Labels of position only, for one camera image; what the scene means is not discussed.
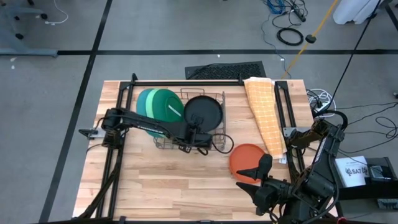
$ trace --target dish towel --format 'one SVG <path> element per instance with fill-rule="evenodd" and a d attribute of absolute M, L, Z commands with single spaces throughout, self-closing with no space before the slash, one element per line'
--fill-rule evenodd
<path fill-rule="evenodd" d="M 274 83 L 270 78 L 251 77 L 244 87 L 268 153 L 274 159 L 282 158 L 286 146 L 276 116 Z"/>

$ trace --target sticker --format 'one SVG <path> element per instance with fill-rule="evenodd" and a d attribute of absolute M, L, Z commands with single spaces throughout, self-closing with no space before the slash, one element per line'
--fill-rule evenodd
<path fill-rule="evenodd" d="M 170 108 L 170 110 L 172 110 L 175 114 L 181 116 L 181 114 L 180 114 L 176 109 L 174 109 L 172 106 L 169 105 L 169 108 Z"/>
<path fill-rule="evenodd" d="M 279 159 L 279 163 L 280 164 L 286 164 L 287 163 L 286 153 L 284 153 L 282 158 Z"/>
<path fill-rule="evenodd" d="M 318 162 L 319 158 L 321 158 L 322 151 L 323 151 L 323 146 L 325 145 L 325 142 L 326 142 L 326 138 L 322 141 L 321 145 L 319 146 L 319 149 L 318 149 L 318 152 L 317 152 L 317 156 L 316 156 L 314 162 Z"/>

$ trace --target green plate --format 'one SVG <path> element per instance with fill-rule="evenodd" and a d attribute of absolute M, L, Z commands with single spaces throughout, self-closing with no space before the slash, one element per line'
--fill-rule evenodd
<path fill-rule="evenodd" d="M 183 121 L 184 105 L 171 90 L 162 89 L 155 92 L 152 109 L 155 119 L 166 122 Z"/>
<path fill-rule="evenodd" d="M 154 116 L 154 110 L 152 108 L 152 103 L 154 100 L 154 96 L 155 94 L 159 91 L 160 89 L 153 89 L 152 91 L 149 92 L 148 96 L 147 96 L 147 100 L 145 103 L 145 109 L 147 111 L 147 117 L 148 118 L 155 118 Z"/>
<path fill-rule="evenodd" d="M 146 101 L 148 98 L 149 93 L 152 91 L 153 89 L 146 89 L 143 90 L 137 99 L 137 106 L 136 106 L 136 111 L 137 114 L 139 115 L 143 115 L 143 116 L 147 116 L 147 110 L 146 110 Z M 152 131 L 146 131 L 149 135 L 155 137 L 155 138 L 164 138 L 164 135 L 160 135 L 157 133 L 153 133 Z"/>
<path fill-rule="evenodd" d="M 146 101 L 148 94 L 152 91 L 153 89 L 146 89 L 142 91 L 137 99 L 137 114 L 147 116 L 147 110 L 146 110 Z"/>

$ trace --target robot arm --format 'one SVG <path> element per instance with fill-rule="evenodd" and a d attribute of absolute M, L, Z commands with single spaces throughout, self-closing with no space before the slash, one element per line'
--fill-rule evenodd
<path fill-rule="evenodd" d="M 209 149 L 212 135 L 201 133 L 197 126 L 186 122 L 165 122 L 141 116 L 135 112 L 112 108 L 106 111 L 101 127 L 106 131 L 103 146 L 118 148 L 121 133 L 129 128 L 139 128 L 171 139 L 179 149 L 189 153 L 192 146 Z"/>
<path fill-rule="evenodd" d="M 335 126 L 321 119 L 309 131 L 292 132 L 286 139 L 288 150 L 293 147 L 307 147 L 312 141 L 321 141 L 312 165 L 293 183 L 268 176 L 272 166 L 272 156 L 268 154 L 261 158 L 259 167 L 238 171 L 241 175 L 261 179 L 260 187 L 236 183 L 251 196 L 257 206 L 256 213 L 272 214 L 276 205 L 286 205 L 278 223 L 308 223 L 309 220 L 312 222 L 328 213 L 333 207 L 326 209 L 330 199 L 333 196 L 338 197 L 336 174 L 332 167 L 340 142 L 344 139 L 343 130 L 341 125 Z"/>

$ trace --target orange plate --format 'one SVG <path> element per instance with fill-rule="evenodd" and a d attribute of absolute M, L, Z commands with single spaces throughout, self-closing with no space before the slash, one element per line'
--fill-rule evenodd
<path fill-rule="evenodd" d="M 254 184 L 260 179 L 253 180 L 250 177 L 237 174 L 236 171 L 252 169 L 259 166 L 259 161 L 265 152 L 254 144 L 242 144 L 237 146 L 229 156 L 229 169 L 235 179 L 247 184 Z"/>

